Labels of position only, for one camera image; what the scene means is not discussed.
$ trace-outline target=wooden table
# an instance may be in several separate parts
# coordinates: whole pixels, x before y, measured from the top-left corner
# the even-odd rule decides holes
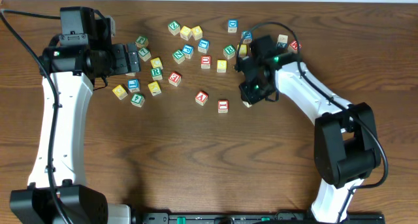
[[[87,6],[116,21],[113,42],[150,41],[161,57],[163,93],[152,97],[150,62],[137,74],[146,102],[142,108],[112,93],[128,76],[109,78],[94,93],[86,122],[84,160],[88,186],[108,202],[130,203],[140,210],[171,212],[257,212],[306,210],[314,201],[320,177],[314,156],[314,127],[287,97],[246,108],[238,85],[244,79],[228,61],[227,73],[200,68],[201,53],[178,65],[171,54],[184,44],[167,24],[200,25],[211,42],[213,60],[236,45],[240,32],[263,21],[292,27],[310,70],[330,89],[352,103],[373,109],[378,135],[390,162],[386,183],[357,191],[349,210],[383,212],[387,223],[416,223],[418,217],[418,5],[349,3],[202,3],[151,1],[5,1],[3,7],[58,15],[60,7]],[[56,20],[8,16],[37,54],[60,33]],[[227,20],[238,18],[237,34]],[[42,122],[41,77],[35,62],[0,25],[0,216],[16,223],[8,206],[10,191],[24,189],[39,145]],[[282,29],[266,27],[255,36]],[[171,71],[183,75],[178,88]],[[209,94],[195,103],[199,90]],[[228,114],[218,114],[217,100],[228,99]],[[380,179],[378,168],[365,183]]]

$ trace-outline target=green block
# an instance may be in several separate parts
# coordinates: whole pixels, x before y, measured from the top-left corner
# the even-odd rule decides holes
[[[141,48],[141,49],[138,51],[138,53],[139,53],[139,55],[141,55],[142,57],[144,57],[145,55],[149,54],[149,53],[150,53],[150,51],[149,51],[148,49],[146,49],[146,48]]]
[[[169,24],[169,27],[170,27],[170,29],[175,30],[175,29],[177,29],[177,28],[179,28],[179,27],[180,27],[180,24],[179,24],[179,23],[177,23],[176,21],[172,21],[172,22]]]
[[[142,96],[141,94],[136,93],[136,94],[133,95],[133,97],[131,99],[131,102],[139,104],[143,98],[144,98],[144,96]]]
[[[180,50],[175,51],[172,55],[175,59],[180,59],[184,56],[184,54]]]
[[[159,76],[159,75],[161,75],[161,68],[154,68],[154,69],[151,69],[151,76],[152,77],[154,77],[154,76]]]
[[[185,224],[185,217],[177,217],[177,224]]]
[[[235,53],[235,48],[232,45],[228,45],[224,48],[224,51],[229,55]]]
[[[148,39],[147,37],[140,36],[137,39],[137,43],[139,43],[139,44],[145,44],[145,42],[146,42],[147,39]]]

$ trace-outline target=wire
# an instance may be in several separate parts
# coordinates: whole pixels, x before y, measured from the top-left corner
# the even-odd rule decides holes
[[[303,77],[303,79],[305,79],[305,81],[309,85],[311,85],[311,87],[313,87],[314,90],[316,90],[318,93],[320,93],[322,96],[324,96],[324,98],[326,98],[326,100],[329,103],[334,104],[339,109],[341,109],[341,111],[348,113],[348,115],[356,123],[358,123],[372,137],[373,141],[376,143],[376,146],[378,147],[378,150],[380,151],[380,155],[381,155],[381,158],[383,160],[383,175],[382,175],[381,179],[378,182],[374,183],[374,184],[356,185],[356,186],[351,187],[348,190],[348,195],[347,195],[347,197],[346,197],[346,199],[345,199],[345,201],[343,203],[342,209],[338,213],[338,223],[339,223],[340,222],[340,219],[341,219],[341,216],[342,216],[342,213],[344,212],[345,208],[348,205],[349,199],[354,194],[354,190],[356,190],[356,189],[370,189],[370,188],[375,188],[375,187],[378,187],[378,186],[380,186],[381,184],[383,184],[385,182],[385,180],[386,180],[386,178],[387,178],[387,176],[389,174],[389,164],[387,162],[387,156],[386,156],[385,150],[383,149],[382,145],[380,144],[377,136],[370,130],[370,128],[363,122],[363,120],[361,120],[360,118],[358,118],[349,109],[346,109],[344,106],[342,106],[341,104],[337,103],[334,100],[334,97],[328,96],[324,91],[322,91],[313,82],[311,82],[308,77],[306,77],[306,73],[304,71],[302,71],[302,68],[300,67],[300,44],[299,44],[298,38],[297,38],[297,36],[296,36],[296,34],[295,34],[294,31],[292,31],[290,28],[288,28],[286,25],[283,25],[280,22],[263,22],[263,23],[260,23],[260,24],[255,25],[253,28],[251,28],[251,30],[249,32],[252,35],[253,31],[255,31],[256,29],[258,29],[258,28],[260,28],[260,27],[262,27],[264,25],[270,25],[270,24],[271,25],[278,25],[278,26],[283,27],[284,29],[288,30],[288,32],[290,32],[292,34],[293,38],[295,39],[296,44],[297,44],[297,51],[298,51],[297,52],[297,54],[298,54],[298,57],[297,57],[297,66],[298,66],[298,71],[299,71],[301,77]],[[244,40],[245,34],[246,33],[244,32],[243,35],[242,35],[241,41],[240,41],[240,43],[238,45],[237,54],[239,54],[239,51],[240,51],[240,48],[241,48],[241,44],[242,44],[242,42]],[[238,64],[238,61],[239,61],[238,58],[239,58],[239,55],[236,55],[236,63],[237,64]]]
[[[52,165],[52,157],[53,157],[53,151],[54,151],[55,131],[56,131],[56,125],[57,125],[58,108],[59,108],[59,98],[58,98],[58,94],[57,94],[57,89],[55,88],[55,85],[52,82],[52,79],[51,79],[50,75],[46,71],[44,65],[40,62],[37,55],[34,53],[34,51],[31,49],[31,47],[29,47],[29,45],[23,40],[23,38],[21,38],[21,36],[19,36],[19,34],[7,22],[6,16],[5,16],[6,12],[11,13],[11,14],[24,15],[24,16],[32,16],[32,17],[35,17],[35,18],[47,18],[47,19],[57,19],[57,20],[59,20],[60,17],[59,16],[48,16],[48,15],[41,15],[41,14],[33,14],[33,13],[30,13],[30,12],[20,12],[20,11],[15,11],[15,10],[10,10],[10,9],[1,9],[0,10],[1,20],[6,25],[7,29],[14,35],[14,37],[16,37],[16,39],[23,45],[23,47],[29,52],[29,54],[31,54],[31,56],[33,57],[35,62],[38,64],[38,66],[40,67],[44,77],[47,79],[47,81],[48,81],[48,83],[51,87],[51,90],[52,90],[52,95],[54,96],[54,105],[52,106],[54,108],[54,112],[52,114],[51,133],[50,133],[50,139],[49,139],[49,144],[48,144],[48,165],[47,165],[48,181],[49,181],[49,185],[50,185],[52,200],[54,201],[54,204],[57,208],[58,214],[62,217],[62,219],[64,220],[64,222],[66,224],[71,224],[72,222],[68,218],[67,214],[65,213],[65,211],[62,207],[61,201],[58,199],[58,196],[57,196],[57,193],[56,193],[56,190],[55,190],[55,187],[54,187],[54,177],[53,177],[54,166]]]

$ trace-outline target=toy block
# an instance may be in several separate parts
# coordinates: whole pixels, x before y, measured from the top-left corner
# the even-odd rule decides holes
[[[298,44],[296,43],[296,41],[293,41],[292,43],[289,44],[289,47],[287,47],[287,51],[294,52],[294,53],[298,52]]]
[[[193,46],[190,46],[190,45],[186,44],[183,47],[182,52],[183,52],[185,58],[191,59],[191,56],[193,55]]]
[[[240,47],[240,57],[245,57],[245,56],[247,56],[247,44],[241,44],[241,47]]]
[[[246,101],[242,101],[242,103],[244,103],[244,106],[246,106],[248,108],[253,106],[252,104],[250,104],[249,102],[246,102]]]
[[[135,41],[135,44],[137,45],[138,48],[146,48],[148,46],[148,38],[139,36],[137,38],[137,41]]]
[[[202,69],[210,69],[210,56],[202,56],[201,67]]]
[[[131,103],[134,106],[138,106],[138,107],[142,107],[142,105],[145,102],[145,98],[144,96],[142,96],[141,94],[134,94],[132,99],[131,99]]]
[[[161,93],[161,89],[159,88],[159,85],[158,85],[157,81],[152,82],[151,84],[148,84],[148,87],[149,87],[149,89],[151,91],[151,94],[153,96],[159,95]]]
[[[206,54],[208,52],[208,49],[209,49],[209,41],[201,39],[201,41],[199,41],[199,45],[197,46],[197,50],[199,52]]]
[[[159,68],[161,68],[161,70],[163,69],[163,63],[161,62],[159,57],[152,59],[151,60],[151,65],[152,65],[152,68],[158,68],[159,67]]]
[[[131,93],[139,91],[139,80],[128,80],[128,90]]]
[[[286,48],[287,45],[287,35],[279,35],[277,38],[277,48]]]
[[[228,33],[236,33],[238,30],[238,20],[228,20]]]
[[[228,113],[228,100],[221,100],[217,102],[217,112],[218,113]]]
[[[151,69],[151,76],[153,80],[162,80],[163,79],[163,73],[161,72],[161,68],[153,68]]]
[[[178,74],[177,72],[173,72],[170,74],[170,77],[169,77],[170,84],[177,87],[181,81],[182,81],[182,76]]]
[[[200,26],[191,28],[191,34],[195,40],[201,39],[203,37],[203,31]]]
[[[183,28],[180,30],[180,37],[185,40],[189,40],[191,37],[191,29],[187,26],[183,26]]]
[[[234,48],[234,46],[232,46],[231,44],[230,45],[228,45],[228,46],[226,46],[224,49],[223,49],[223,55],[227,58],[227,59],[230,59],[230,58],[232,58],[232,57],[234,57],[235,56],[235,48]]]
[[[128,96],[128,93],[125,91],[122,85],[116,86],[116,88],[114,88],[112,91],[119,98],[119,100],[122,100]]]
[[[241,33],[241,39],[242,37],[244,38],[244,40],[242,41],[243,44],[249,44],[253,41],[253,35],[249,31],[243,31]]]
[[[196,103],[201,104],[202,106],[207,102],[208,95],[200,91],[196,96]]]
[[[151,53],[148,49],[146,48],[141,48],[139,51],[139,57],[143,60],[143,61],[147,61],[149,60],[149,58],[151,58]]]
[[[227,72],[227,61],[218,60],[216,71],[217,72]]]
[[[177,64],[180,64],[184,61],[185,57],[184,54],[182,53],[182,51],[177,50],[172,54],[172,57],[174,58],[174,60],[177,62]]]
[[[172,35],[177,35],[180,32],[180,24],[176,21],[172,21],[169,24],[169,31],[172,33]]]

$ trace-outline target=black cable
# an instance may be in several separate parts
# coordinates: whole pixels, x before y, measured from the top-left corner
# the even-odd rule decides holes
[[[370,130],[370,128],[363,122],[363,120],[361,120],[360,118],[358,118],[349,109],[346,109],[344,106],[342,106],[339,103],[337,103],[334,100],[334,97],[328,96],[324,91],[322,91],[319,87],[317,87],[314,83],[312,83],[308,77],[306,77],[306,73],[304,71],[302,71],[302,68],[300,67],[300,45],[299,45],[299,41],[297,39],[297,36],[296,36],[295,32],[293,32],[286,25],[283,25],[283,24],[281,24],[279,22],[263,22],[263,23],[260,23],[260,24],[255,25],[253,28],[251,28],[251,30],[249,32],[252,35],[253,31],[255,31],[256,29],[258,29],[259,27],[262,27],[264,25],[270,25],[270,24],[272,24],[272,25],[278,25],[278,26],[283,27],[284,29],[288,30],[288,32],[290,32],[292,34],[293,38],[295,39],[295,41],[297,43],[297,51],[298,51],[297,52],[297,54],[298,54],[298,57],[297,57],[297,65],[298,65],[298,71],[299,71],[301,77],[303,77],[303,79],[305,79],[305,81],[309,85],[311,85],[311,87],[313,87],[314,90],[316,90],[318,93],[320,93],[322,96],[324,96],[324,98],[326,98],[326,100],[328,100],[329,103],[332,103],[333,105],[337,106],[339,109],[341,109],[341,111],[348,113],[348,115],[356,123],[358,123],[364,130],[366,130],[366,132],[373,138],[374,142],[376,143],[376,146],[378,147],[378,150],[380,151],[381,158],[383,160],[383,175],[382,175],[381,179],[378,182],[374,183],[374,184],[356,185],[356,186],[351,187],[348,190],[348,195],[347,195],[347,197],[346,197],[346,199],[345,199],[345,201],[343,203],[342,209],[338,213],[338,222],[340,222],[341,215],[342,215],[343,211],[345,210],[345,208],[347,207],[348,201],[349,201],[350,197],[354,194],[354,190],[355,189],[370,189],[370,188],[375,188],[375,187],[378,187],[378,186],[380,186],[381,184],[383,184],[385,182],[385,180],[386,180],[386,178],[388,176],[388,173],[389,173],[389,164],[387,162],[387,157],[386,157],[385,150],[383,149],[382,145],[380,144],[377,136]],[[242,41],[244,40],[244,37],[245,37],[245,33],[242,36],[241,41],[240,41],[240,43],[238,45],[237,54],[239,54],[239,51],[240,51],[240,48],[241,48],[241,44],[242,44]],[[239,56],[236,55],[236,63],[237,64],[238,64],[238,61],[239,61],[238,58],[239,58]]]
[[[54,108],[54,112],[52,114],[52,123],[51,123],[51,133],[50,133],[50,139],[48,144],[48,165],[47,165],[47,171],[48,171],[48,181],[50,185],[50,191],[52,195],[52,200],[54,201],[54,204],[57,208],[58,214],[62,217],[64,222],[66,224],[72,224],[71,220],[68,218],[67,214],[65,213],[61,201],[58,199],[55,187],[54,187],[54,166],[52,165],[52,157],[53,157],[53,151],[54,151],[54,139],[55,139],[55,131],[56,131],[56,125],[57,125],[57,116],[58,116],[58,108],[59,108],[59,98],[57,94],[57,89],[55,88],[54,83],[52,82],[52,79],[48,72],[46,71],[44,65],[40,62],[37,55],[34,53],[34,51],[29,47],[29,45],[19,36],[19,34],[13,29],[13,27],[7,22],[5,13],[12,13],[12,14],[19,14],[24,16],[32,16],[35,18],[47,18],[47,19],[57,19],[59,20],[59,16],[47,16],[47,15],[41,15],[41,14],[33,14],[30,12],[20,12],[15,10],[9,10],[9,9],[1,9],[1,20],[6,25],[7,29],[14,35],[14,37],[23,45],[23,47],[31,54],[35,62],[40,67],[44,77],[47,79],[51,90],[52,95],[54,96],[54,105],[52,106]]]

